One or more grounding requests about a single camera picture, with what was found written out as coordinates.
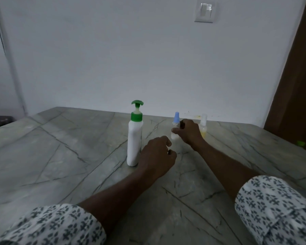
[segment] brown door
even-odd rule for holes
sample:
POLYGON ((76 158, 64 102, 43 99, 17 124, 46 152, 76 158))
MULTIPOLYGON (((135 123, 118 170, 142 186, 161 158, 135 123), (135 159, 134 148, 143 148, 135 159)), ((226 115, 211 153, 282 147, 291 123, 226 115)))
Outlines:
POLYGON ((264 129, 306 149, 306 7, 264 129))

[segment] person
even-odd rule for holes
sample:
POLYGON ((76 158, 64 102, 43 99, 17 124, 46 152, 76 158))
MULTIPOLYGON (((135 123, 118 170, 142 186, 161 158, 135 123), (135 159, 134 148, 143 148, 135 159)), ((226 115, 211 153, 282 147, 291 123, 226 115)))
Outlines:
MULTIPOLYGON (((259 175, 214 149, 192 120, 172 132, 203 157, 258 244, 306 244, 306 199, 284 180, 259 175)), ((131 204, 175 164, 177 154, 166 145, 166 136, 150 140, 135 172, 78 205, 34 209, 4 232, 0 245, 103 244, 131 204)))

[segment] blue bottle cap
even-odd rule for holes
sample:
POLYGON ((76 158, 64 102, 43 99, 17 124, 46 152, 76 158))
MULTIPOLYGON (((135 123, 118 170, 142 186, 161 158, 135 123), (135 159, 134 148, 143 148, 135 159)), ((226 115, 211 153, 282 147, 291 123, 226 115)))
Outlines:
POLYGON ((174 123, 180 123, 179 112, 175 112, 174 123))

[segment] forearm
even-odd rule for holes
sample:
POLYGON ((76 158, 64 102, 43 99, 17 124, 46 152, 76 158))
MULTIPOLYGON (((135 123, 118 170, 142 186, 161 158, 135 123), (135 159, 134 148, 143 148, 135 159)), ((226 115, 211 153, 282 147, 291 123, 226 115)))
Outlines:
POLYGON ((240 188, 251 178, 259 175, 256 171, 218 151, 205 141, 201 142, 195 150, 203 157, 233 201, 235 201, 240 188))
POLYGON ((131 204, 152 185, 153 182, 147 179, 143 173, 136 170, 117 184, 79 203, 78 206, 91 213, 101 223, 106 234, 109 234, 131 204))

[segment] spray bottle with clear cap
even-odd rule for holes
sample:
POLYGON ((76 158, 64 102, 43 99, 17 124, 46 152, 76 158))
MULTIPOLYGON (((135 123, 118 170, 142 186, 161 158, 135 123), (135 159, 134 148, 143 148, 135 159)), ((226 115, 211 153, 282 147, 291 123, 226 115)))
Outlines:
MULTIPOLYGON (((180 128, 180 119, 179 119, 179 112, 175 112, 174 121, 172 122, 172 128, 180 128)), ((180 138, 178 134, 171 132, 171 139, 176 140, 180 138)))
POLYGON ((135 100, 131 104, 135 104, 135 111, 131 113, 131 120, 128 123, 127 164, 133 167, 138 164, 142 145, 143 114, 139 111, 139 107, 144 103, 135 100))
POLYGON ((208 128, 206 127, 206 119, 208 116, 206 114, 202 114, 201 123, 198 125, 199 130, 201 132, 202 137, 204 138, 208 128))

